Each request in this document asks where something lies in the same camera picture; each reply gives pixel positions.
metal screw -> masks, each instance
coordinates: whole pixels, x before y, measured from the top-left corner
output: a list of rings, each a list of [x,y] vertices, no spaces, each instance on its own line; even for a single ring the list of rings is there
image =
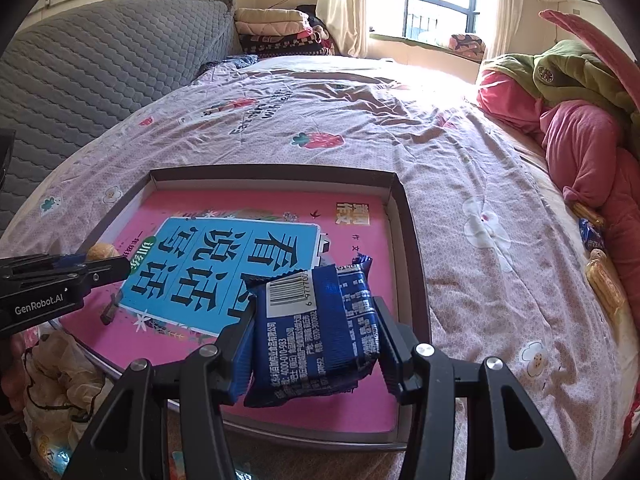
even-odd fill
[[[148,364],[149,364],[149,361],[147,361],[146,359],[136,359],[129,365],[129,367],[134,372],[141,372],[147,367]]]
[[[491,370],[502,370],[504,366],[503,362],[497,357],[489,357],[486,360],[486,365],[491,368]]]
[[[215,345],[204,345],[200,349],[200,355],[202,357],[215,357],[218,355],[218,347]]]
[[[436,349],[428,343],[420,343],[415,347],[415,351],[422,357],[429,357],[435,353]]]

curtain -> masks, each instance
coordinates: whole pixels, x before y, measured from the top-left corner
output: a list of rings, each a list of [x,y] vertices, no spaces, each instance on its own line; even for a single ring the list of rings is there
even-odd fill
[[[486,43],[485,59],[506,54],[511,40],[518,30],[522,16],[523,0],[489,0],[486,9],[487,16],[495,16],[494,20],[487,20],[482,39]]]
[[[343,56],[366,57],[369,38],[367,0],[318,0],[316,13]]]

red strawberry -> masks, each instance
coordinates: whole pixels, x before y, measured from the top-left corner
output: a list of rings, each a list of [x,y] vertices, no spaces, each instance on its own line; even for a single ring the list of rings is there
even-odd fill
[[[340,135],[325,134],[322,132],[314,132],[311,134],[297,134],[293,137],[291,143],[301,148],[333,148],[344,144],[344,139]]]

gray quilted mattress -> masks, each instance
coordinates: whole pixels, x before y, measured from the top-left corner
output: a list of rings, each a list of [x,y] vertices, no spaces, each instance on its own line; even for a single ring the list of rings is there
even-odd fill
[[[69,155],[237,52],[234,0],[107,0],[16,34],[0,58],[0,128],[16,130],[0,234]]]

white barcode label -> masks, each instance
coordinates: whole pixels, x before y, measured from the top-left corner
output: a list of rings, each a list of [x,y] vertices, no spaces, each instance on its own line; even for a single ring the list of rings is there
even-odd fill
[[[310,270],[267,283],[267,317],[295,316],[315,309]]]

